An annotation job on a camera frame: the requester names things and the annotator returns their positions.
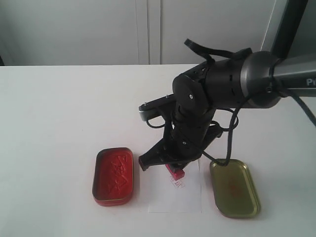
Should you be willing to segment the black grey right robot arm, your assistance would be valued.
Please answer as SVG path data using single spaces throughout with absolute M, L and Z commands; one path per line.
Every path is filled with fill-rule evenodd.
M 315 121 L 302 98 L 316 94 L 316 57 L 280 59 L 259 51 L 237 59 L 209 59 L 179 74 L 172 91 L 139 107 L 145 122 L 164 119 L 162 139 L 139 157 L 142 170 L 165 164 L 181 170 L 206 155 L 206 148 L 224 132 L 231 144 L 242 108 L 267 109 L 291 97 Z

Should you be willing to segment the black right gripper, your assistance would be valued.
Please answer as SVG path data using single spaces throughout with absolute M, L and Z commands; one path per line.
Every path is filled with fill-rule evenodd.
M 165 120 L 163 138 L 138 162 L 143 171 L 150 166 L 170 165 L 172 173 L 183 170 L 190 162 L 199 159 L 202 152 L 223 134 L 223 129 L 213 121 L 216 110 L 196 112 L 185 109 L 179 103 L 172 103 L 160 109 Z

